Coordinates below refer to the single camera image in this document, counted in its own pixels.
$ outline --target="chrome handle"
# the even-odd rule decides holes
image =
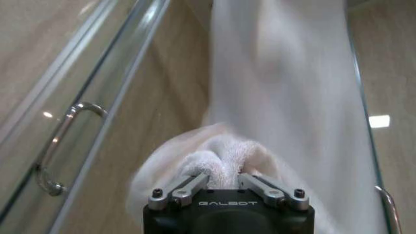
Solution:
[[[51,196],[61,195],[63,191],[66,191],[66,187],[62,183],[57,182],[51,178],[47,164],[57,151],[59,143],[63,140],[67,134],[67,131],[74,123],[74,119],[77,118],[78,114],[85,110],[93,111],[103,118],[106,118],[107,116],[107,111],[99,105],[91,104],[89,102],[81,102],[79,104],[73,106],[66,114],[65,121],[59,125],[57,133],[49,145],[46,146],[43,153],[41,154],[41,158],[37,163],[35,171],[37,171],[38,184]]]
[[[402,227],[399,221],[399,213],[393,199],[391,194],[381,186],[377,186],[377,190],[381,192],[382,199],[386,205],[389,222],[390,222],[390,231],[393,234],[402,234]]]

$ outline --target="towel fabric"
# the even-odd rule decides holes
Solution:
[[[155,188],[163,188],[182,175],[210,175],[209,188],[237,189],[238,174],[267,175],[293,188],[303,188],[315,208],[315,232],[341,233],[315,192],[290,168],[258,142],[237,136],[226,124],[194,130],[166,142],[137,173],[127,210],[142,225],[143,207]]]

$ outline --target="glass shower door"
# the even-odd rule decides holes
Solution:
[[[103,0],[11,113],[0,233],[50,231],[166,3]]]

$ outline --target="logo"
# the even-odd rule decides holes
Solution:
[[[250,206],[255,205],[258,202],[257,201],[201,201],[199,205],[201,206]]]

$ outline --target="screw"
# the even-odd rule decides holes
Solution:
[[[162,189],[154,189],[153,197],[159,198],[163,195],[163,190]]]
[[[303,189],[295,189],[295,197],[305,198],[306,197],[306,191]]]
[[[283,209],[287,203],[287,199],[285,197],[281,197],[277,202],[278,202],[278,208]]]
[[[175,210],[179,210],[182,208],[182,201],[178,198],[173,200],[173,208]]]

